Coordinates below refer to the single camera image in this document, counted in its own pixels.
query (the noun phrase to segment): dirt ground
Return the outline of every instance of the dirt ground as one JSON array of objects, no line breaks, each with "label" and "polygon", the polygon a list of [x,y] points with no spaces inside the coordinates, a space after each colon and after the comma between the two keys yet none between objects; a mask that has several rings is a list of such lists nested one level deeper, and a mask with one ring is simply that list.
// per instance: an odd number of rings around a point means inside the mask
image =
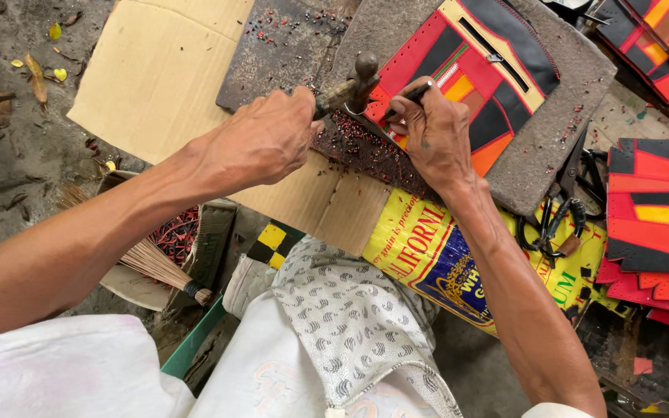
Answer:
[{"label": "dirt ground", "polygon": [[[98,182],[98,165],[93,160],[118,161],[123,170],[143,171],[147,164],[120,152],[92,136],[66,118],[77,95],[77,81],[82,60],[88,60],[93,45],[112,8],[113,1],[82,0],[0,0],[6,5],[0,13],[0,92],[14,93],[10,126],[1,128],[5,137],[0,140],[0,180],[22,176],[36,176],[41,182],[5,190],[0,193],[0,242],[23,229],[55,214],[58,185],[64,178],[75,180],[92,191]],[[69,16],[81,12],[71,26],[63,25]],[[62,35],[51,40],[48,29],[54,22],[62,24]],[[58,48],[61,54],[53,50]],[[65,69],[67,78],[60,86],[46,80],[48,102],[41,109],[27,80],[27,66],[17,68],[12,60],[24,61],[30,53],[40,63],[44,74],[53,76],[54,69]],[[99,155],[85,146],[94,138]],[[22,203],[8,211],[15,195],[27,194]],[[27,208],[25,220],[22,207]],[[137,307],[113,295],[101,286],[70,314],[129,313],[144,321],[147,327],[154,323],[154,312]]]}]

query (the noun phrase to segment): broom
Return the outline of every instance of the broom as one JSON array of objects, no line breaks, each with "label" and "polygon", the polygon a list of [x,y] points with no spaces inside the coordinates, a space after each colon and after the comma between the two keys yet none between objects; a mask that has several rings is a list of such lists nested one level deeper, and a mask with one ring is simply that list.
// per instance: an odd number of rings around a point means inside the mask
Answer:
[{"label": "broom", "polygon": [[[61,183],[61,200],[58,207],[66,210],[78,204],[84,203],[91,197],[73,182]],[[156,248],[148,238],[142,239],[133,248],[129,249],[121,258],[124,265],[161,280],[173,287],[184,291],[191,298],[205,306],[210,301],[211,291],[205,289],[200,282],[192,280],[182,269],[173,263],[159,248]]]}]

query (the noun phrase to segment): zipper opening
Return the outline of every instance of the zipper opening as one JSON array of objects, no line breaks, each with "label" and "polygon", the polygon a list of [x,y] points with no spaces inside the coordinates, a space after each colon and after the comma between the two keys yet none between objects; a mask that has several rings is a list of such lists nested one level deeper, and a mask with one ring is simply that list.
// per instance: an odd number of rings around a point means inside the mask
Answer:
[{"label": "zipper opening", "polygon": [[[482,35],[476,29],[474,29],[474,27],[471,25],[471,23],[469,23],[468,20],[466,20],[466,18],[460,18],[459,23],[461,23],[461,26],[463,26],[471,34],[471,36],[473,36],[474,39],[476,39],[477,42],[481,44],[487,50],[487,52],[489,52],[490,55],[497,55],[499,57],[502,56],[499,52],[497,52],[496,49],[494,49],[492,44],[490,44],[487,39],[484,39],[484,37],[482,37]],[[502,67],[504,67],[505,70],[507,70],[507,72],[510,73],[510,75],[513,77],[513,79],[515,79],[515,82],[517,82],[518,86],[520,86],[523,92],[528,93],[528,84],[525,83],[520,74],[518,74],[513,66],[510,65],[510,62],[503,60],[495,63],[499,63]]]}]

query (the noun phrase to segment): black pen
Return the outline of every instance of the black pen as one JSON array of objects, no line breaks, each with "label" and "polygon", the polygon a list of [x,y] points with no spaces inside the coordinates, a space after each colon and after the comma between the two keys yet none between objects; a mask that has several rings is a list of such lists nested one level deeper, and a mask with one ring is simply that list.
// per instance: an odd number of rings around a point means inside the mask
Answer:
[{"label": "black pen", "polygon": [[[417,89],[410,91],[404,97],[408,100],[414,101],[415,103],[419,103],[419,100],[422,99],[422,96],[424,96],[425,91],[427,91],[430,87],[432,87],[433,84],[435,84],[435,82],[428,81],[424,83],[422,86],[418,87]],[[389,109],[386,113],[384,113],[384,117],[381,118],[381,120],[386,120],[388,118],[393,117],[394,115],[396,115],[394,109]]]}]

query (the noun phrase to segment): stack of leather pieces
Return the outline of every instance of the stack of leather pieces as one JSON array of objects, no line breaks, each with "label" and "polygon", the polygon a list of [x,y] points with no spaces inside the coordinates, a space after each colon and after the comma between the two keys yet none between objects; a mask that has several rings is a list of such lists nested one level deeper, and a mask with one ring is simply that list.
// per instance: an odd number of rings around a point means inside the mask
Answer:
[{"label": "stack of leather pieces", "polygon": [[607,218],[596,282],[669,324],[669,140],[621,138],[611,147]]},{"label": "stack of leather pieces", "polygon": [[669,104],[669,0],[606,0],[597,32]]}]

